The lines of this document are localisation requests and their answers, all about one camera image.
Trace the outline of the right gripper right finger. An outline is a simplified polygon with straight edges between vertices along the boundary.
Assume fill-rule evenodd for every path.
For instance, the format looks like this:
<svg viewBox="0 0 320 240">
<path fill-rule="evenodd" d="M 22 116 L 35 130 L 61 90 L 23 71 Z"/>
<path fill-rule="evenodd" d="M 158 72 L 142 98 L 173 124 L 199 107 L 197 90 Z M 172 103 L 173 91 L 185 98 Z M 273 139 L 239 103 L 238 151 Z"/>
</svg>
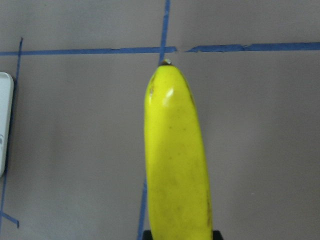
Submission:
<svg viewBox="0 0 320 240">
<path fill-rule="evenodd" d="M 223 240 L 223 236 L 219 230 L 213 230 L 212 233 L 213 233 L 213 237 L 212 237 L 213 240 Z"/>
</svg>

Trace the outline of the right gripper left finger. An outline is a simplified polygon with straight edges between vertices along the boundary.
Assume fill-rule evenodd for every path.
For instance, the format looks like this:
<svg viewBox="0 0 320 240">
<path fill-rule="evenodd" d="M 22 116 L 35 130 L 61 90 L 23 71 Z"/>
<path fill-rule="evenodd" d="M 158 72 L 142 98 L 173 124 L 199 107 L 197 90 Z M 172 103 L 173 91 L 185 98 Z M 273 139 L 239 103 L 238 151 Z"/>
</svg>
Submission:
<svg viewBox="0 0 320 240">
<path fill-rule="evenodd" d="M 142 240 L 153 240 L 151 230 L 144 230 L 142 234 Z"/>
</svg>

